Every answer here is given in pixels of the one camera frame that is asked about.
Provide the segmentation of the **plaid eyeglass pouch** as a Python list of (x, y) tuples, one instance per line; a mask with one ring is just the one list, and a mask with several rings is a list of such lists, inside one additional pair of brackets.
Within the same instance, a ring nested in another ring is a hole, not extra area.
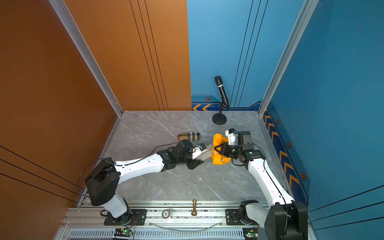
[(199, 132), (184, 132), (178, 134), (177, 139), (179, 141), (182, 140), (188, 140), (188, 141), (198, 141), (201, 138), (201, 135)]

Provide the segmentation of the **aluminium corner post left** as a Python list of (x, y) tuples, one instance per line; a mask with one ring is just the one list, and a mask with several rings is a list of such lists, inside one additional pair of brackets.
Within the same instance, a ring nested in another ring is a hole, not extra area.
[(111, 107), (118, 117), (123, 114), (123, 109), (113, 93), (105, 75), (103, 74), (99, 64), (97, 63), (91, 49), (89, 48), (85, 38), (83, 37), (79, 27), (72, 17), (66, 3), (62, 0), (49, 0), (51, 6), (65, 27), (67, 33), (81, 54), (83, 60), (87, 64), (89, 70), (93, 74), (95, 80), (99, 84), (101, 90), (109, 101)]

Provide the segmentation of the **aluminium corner post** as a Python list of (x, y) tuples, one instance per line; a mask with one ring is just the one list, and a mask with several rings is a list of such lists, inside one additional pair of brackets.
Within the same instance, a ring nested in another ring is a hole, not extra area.
[(72, 17), (66, 3), (62, 0), (49, 0), (51, 6), (65, 27), (67, 33), (81, 54), (83, 60), (87, 64), (89, 70), (93, 74), (95, 80), (99, 84), (101, 90), (109, 101), (111, 107), (118, 117), (123, 114), (123, 109), (113, 93), (105, 75), (103, 74), (99, 64), (97, 63), (91, 49), (89, 48), (85, 38), (83, 37), (79, 27)]
[(267, 110), (268, 105), (270, 104), (272, 97), (286, 71), (286, 68), (297, 48), (297, 45), (309, 23), (309, 20), (312, 17), (312, 14), (318, 4), (319, 0), (306, 0), (304, 1), (303, 7), (299, 13), (299, 16), (295, 22), (295, 25), (292, 29), (290, 37), (287, 41), (287, 44), (284, 48), (284, 51), (281, 55), (281, 58), (278, 62), (278, 65), (275, 69), (275, 72), (271, 78), (271, 81), (267, 87), (261, 105), (259, 107), (258, 113), (262, 117)]

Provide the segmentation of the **grey eyeglass case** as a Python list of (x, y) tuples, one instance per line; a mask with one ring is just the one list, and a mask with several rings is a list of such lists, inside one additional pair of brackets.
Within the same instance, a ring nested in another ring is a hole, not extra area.
[(212, 156), (212, 149), (213, 149), (213, 144), (207, 145), (207, 149), (203, 151), (202, 154), (200, 154), (197, 159), (202, 160), (202, 161), (207, 161), (211, 159)]

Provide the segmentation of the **left green circuit board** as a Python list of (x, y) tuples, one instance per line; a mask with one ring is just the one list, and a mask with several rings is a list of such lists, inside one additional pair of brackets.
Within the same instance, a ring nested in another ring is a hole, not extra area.
[(134, 235), (128, 228), (116, 228), (114, 231), (115, 239), (134, 239)]

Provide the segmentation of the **yellow microfibre cloth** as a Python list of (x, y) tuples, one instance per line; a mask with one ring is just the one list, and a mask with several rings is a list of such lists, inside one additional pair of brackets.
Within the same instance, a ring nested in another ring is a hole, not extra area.
[(225, 165), (229, 163), (232, 158), (223, 155), (224, 144), (228, 144), (229, 140), (221, 134), (215, 134), (213, 138), (213, 149), (211, 159), (213, 165)]

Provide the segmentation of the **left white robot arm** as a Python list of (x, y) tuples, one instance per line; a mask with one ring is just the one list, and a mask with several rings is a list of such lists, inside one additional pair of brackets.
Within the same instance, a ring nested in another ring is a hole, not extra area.
[(207, 146), (203, 143), (195, 147), (190, 141), (182, 140), (174, 147), (142, 159), (115, 162), (112, 158), (105, 158), (85, 179), (91, 205), (103, 207), (108, 211), (107, 217), (119, 224), (128, 223), (134, 214), (127, 201), (116, 193), (118, 185), (143, 175), (165, 172), (178, 165), (186, 165), (193, 170), (204, 162), (198, 157), (206, 151)]

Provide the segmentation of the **black microphone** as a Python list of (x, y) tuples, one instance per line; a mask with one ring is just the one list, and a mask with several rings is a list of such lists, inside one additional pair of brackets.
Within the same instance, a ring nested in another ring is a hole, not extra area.
[(222, 78), (220, 76), (216, 76), (215, 77), (215, 82), (216, 82), (216, 85), (218, 86), (219, 92), (221, 94), (223, 106), (227, 110), (229, 110), (230, 109), (230, 103), (229, 103), (229, 99), (227, 97), (227, 94), (226, 94), (226, 91), (225, 91), (225, 88), (224, 88), (224, 84), (223, 84)]

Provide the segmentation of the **green circuit board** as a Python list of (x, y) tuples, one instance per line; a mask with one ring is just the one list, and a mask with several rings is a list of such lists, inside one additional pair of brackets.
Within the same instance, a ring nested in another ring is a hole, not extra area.
[(134, 235), (128, 228), (116, 228), (114, 231), (115, 239), (134, 239)]
[(245, 240), (257, 240), (259, 237), (258, 229), (255, 228), (242, 228)]

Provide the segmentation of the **aluminium corner post right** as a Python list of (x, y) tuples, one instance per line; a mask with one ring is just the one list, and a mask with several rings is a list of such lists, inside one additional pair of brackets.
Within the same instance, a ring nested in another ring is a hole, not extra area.
[(295, 25), (292, 29), (290, 37), (287, 41), (287, 44), (284, 48), (284, 51), (281, 55), (281, 58), (278, 62), (278, 65), (275, 69), (275, 72), (271, 78), (271, 81), (267, 87), (261, 105), (259, 107), (258, 113), (262, 117), (267, 110), (268, 105), (270, 104), (272, 97), (286, 71), (286, 68), (297, 48), (297, 45), (309, 23), (309, 20), (312, 17), (312, 14), (318, 4), (319, 0), (306, 0), (304, 1), (303, 7), (299, 13), (299, 16), (295, 22)]

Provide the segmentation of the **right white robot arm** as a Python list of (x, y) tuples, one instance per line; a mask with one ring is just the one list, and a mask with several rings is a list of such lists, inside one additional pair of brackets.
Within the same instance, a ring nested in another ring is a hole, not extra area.
[(235, 146), (223, 143), (214, 147), (221, 156), (240, 160), (259, 184), (269, 208), (255, 201), (240, 205), (242, 220), (256, 222), (265, 230), (268, 240), (307, 240), (308, 209), (297, 202), (270, 170), (264, 153), (254, 145)]

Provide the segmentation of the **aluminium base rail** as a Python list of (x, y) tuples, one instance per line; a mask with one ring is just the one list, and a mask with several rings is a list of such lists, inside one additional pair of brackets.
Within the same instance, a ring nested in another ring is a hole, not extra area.
[[(258, 229), (258, 240), (267, 239), (258, 224), (240, 220), (236, 201), (197, 201), (197, 216), (193, 217), (193, 202), (189, 201), (129, 201), (133, 218), (119, 224), (107, 217), (101, 207), (85, 201), (79, 208), (66, 213), (56, 240), (245, 240), (242, 228)], [(171, 218), (162, 218), (169, 210)], [(115, 239), (116, 228), (128, 228), (134, 239)]]

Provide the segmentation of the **brass chess piece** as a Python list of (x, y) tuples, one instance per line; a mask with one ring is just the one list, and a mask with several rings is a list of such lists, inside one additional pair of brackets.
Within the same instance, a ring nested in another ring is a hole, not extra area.
[(191, 212), (191, 215), (193, 217), (196, 217), (197, 216), (197, 200), (196, 199), (193, 199), (193, 210)]

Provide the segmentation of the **right green circuit board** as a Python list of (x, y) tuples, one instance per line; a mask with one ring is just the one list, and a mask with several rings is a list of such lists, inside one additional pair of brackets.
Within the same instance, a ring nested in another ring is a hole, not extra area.
[(257, 240), (259, 237), (258, 229), (255, 228), (242, 228), (245, 240)]

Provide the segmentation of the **black microphone stand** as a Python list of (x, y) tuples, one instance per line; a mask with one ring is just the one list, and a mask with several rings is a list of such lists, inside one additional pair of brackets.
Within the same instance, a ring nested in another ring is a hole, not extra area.
[(224, 125), (227, 122), (227, 117), (222, 113), (224, 108), (223, 102), (220, 103), (219, 113), (214, 114), (212, 117), (212, 121), (216, 125)]

